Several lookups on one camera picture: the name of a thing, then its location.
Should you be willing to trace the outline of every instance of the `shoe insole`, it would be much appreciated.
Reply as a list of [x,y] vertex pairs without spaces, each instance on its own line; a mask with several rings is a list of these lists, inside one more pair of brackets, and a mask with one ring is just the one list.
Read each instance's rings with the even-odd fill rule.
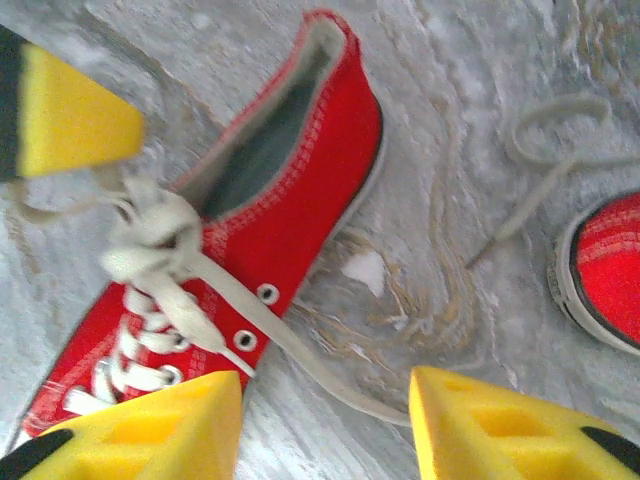
[[205,201],[202,214],[206,218],[218,217],[243,205],[277,174],[295,147],[321,72],[329,60],[326,53],[319,51],[264,124],[231,153]]

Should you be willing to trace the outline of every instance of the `black rubber strip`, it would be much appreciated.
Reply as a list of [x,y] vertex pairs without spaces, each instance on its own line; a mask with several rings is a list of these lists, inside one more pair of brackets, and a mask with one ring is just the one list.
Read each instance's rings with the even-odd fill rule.
[[29,440],[0,459],[0,478],[2,480],[22,478],[72,438],[73,431],[65,428]]
[[615,433],[596,427],[582,427],[584,433],[640,478],[640,447]]
[[24,43],[24,38],[0,25],[0,182],[19,175],[19,84]]

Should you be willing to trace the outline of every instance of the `shoe opening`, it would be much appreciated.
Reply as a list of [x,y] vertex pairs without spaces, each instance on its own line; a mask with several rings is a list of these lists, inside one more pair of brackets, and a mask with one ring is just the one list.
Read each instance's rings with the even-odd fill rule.
[[310,28],[297,64],[182,194],[206,218],[219,218],[268,189],[297,149],[307,116],[340,61],[346,37],[328,19]]

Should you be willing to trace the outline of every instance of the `sponge hole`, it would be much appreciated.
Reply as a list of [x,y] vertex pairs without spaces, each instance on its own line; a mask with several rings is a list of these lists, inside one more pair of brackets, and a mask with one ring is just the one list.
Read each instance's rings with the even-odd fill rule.
[[517,408],[476,407],[471,414],[490,437],[543,437],[549,431],[527,412]]
[[444,386],[451,392],[470,392],[473,388],[459,380],[447,379],[444,381]]
[[134,415],[113,429],[107,443],[163,443],[175,431],[180,415]]
[[519,455],[514,463],[525,480],[605,480],[570,455]]

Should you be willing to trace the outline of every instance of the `white stain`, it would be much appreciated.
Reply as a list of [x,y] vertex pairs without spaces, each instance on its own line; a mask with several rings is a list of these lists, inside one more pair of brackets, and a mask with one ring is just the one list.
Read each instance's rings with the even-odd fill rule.
[[211,19],[206,13],[198,12],[191,16],[191,24],[196,28],[196,30],[202,31],[211,25]]
[[342,267],[342,273],[367,285],[376,297],[384,293],[384,261],[377,252],[355,255]]

